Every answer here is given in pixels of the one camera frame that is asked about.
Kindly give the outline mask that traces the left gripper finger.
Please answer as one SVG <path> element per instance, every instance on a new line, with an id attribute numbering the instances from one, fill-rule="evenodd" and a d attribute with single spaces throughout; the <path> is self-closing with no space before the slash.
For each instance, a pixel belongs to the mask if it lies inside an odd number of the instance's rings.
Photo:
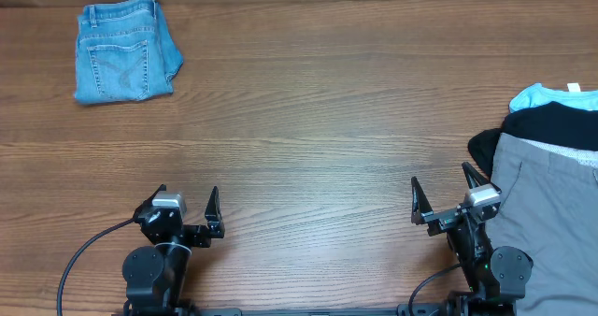
<path id="1" fill-rule="evenodd" d="M 220 192 L 217 186 L 214 186 L 205 210 L 205 219 L 209 228 L 222 228 L 223 219 L 221 216 Z"/>
<path id="2" fill-rule="evenodd" d="M 134 219 L 138 219 L 139 216 L 146 210 L 150 209 L 152 207 L 152 201 L 155 198 L 155 196 L 160 193 L 160 192 L 164 192 L 167 189 L 165 184 L 161 184 L 158 189 L 146 200 L 144 200 L 134 211 L 133 214 L 133 218 Z"/>

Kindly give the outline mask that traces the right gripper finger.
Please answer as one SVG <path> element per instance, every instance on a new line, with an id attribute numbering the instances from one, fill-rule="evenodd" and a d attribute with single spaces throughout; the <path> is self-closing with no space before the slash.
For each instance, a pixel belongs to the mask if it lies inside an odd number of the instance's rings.
<path id="1" fill-rule="evenodd" d="M 501 189 L 492 183 L 490 180 L 482 176 L 470 163 L 463 162 L 462 163 L 463 173 L 465 175 L 465 179 L 467 185 L 470 189 L 474 189 L 476 187 L 484 186 L 484 185 L 491 185 L 492 188 L 499 194 Z"/>
<path id="2" fill-rule="evenodd" d="M 416 177 L 411 178 L 412 190 L 412 213 L 411 222 L 416 225 L 427 223 L 428 217 L 434 214 L 434 211 L 427 199 L 420 183 Z"/>

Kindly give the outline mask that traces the grey cargo shorts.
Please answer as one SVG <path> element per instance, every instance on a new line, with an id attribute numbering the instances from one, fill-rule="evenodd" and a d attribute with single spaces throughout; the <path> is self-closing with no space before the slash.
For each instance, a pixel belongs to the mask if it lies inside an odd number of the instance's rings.
<path id="1" fill-rule="evenodd" d="M 487 224 L 495 247 L 534 261 L 519 315 L 597 312 L 597 155 L 500 136 L 491 180 L 502 204 Z"/>

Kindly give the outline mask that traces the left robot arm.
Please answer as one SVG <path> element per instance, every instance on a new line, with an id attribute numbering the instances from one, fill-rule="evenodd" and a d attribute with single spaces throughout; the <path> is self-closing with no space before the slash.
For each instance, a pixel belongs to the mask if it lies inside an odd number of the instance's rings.
<path id="1" fill-rule="evenodd" d="M 123 262 L 125 315 L 200 313 L 181 292 L 192 250 L 208 248 L 214 238 L 225 235 L 219 189 L 212 189 L 206 204 L 206 224 L 186 224 L 186 211 L 183 194 L 169 193 L 163 184 L 135 210 L 133 222 L 150 244 L 131 251 Z"/>

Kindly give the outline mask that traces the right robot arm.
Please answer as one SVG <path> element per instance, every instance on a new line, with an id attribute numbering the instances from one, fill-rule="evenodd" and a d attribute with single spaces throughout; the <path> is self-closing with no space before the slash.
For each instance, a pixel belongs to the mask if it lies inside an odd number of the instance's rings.
<path id="1" fill-rule="evenodd" d="M 435 212 L 420 182 L 411 182 L 411 222 L 426 225 L 433 237 L 444 234 L 457 263 L 420 283 L 408 302 L 399 307 L 409 315 L 475 316 L 515 315 L 516 302 L 526 293 L 534 261 L 526 252 L 510 247 L 495 248 L 487 235 L 486 222 L 501 207 L 502 190 L 483 177 L 469 163 L 462 163 L 468 191 L 455 208 Z M 440 303 L 417 304 L 415 297 L 431 281 L 461 269 L 467 292 L 451 292 Z"/>

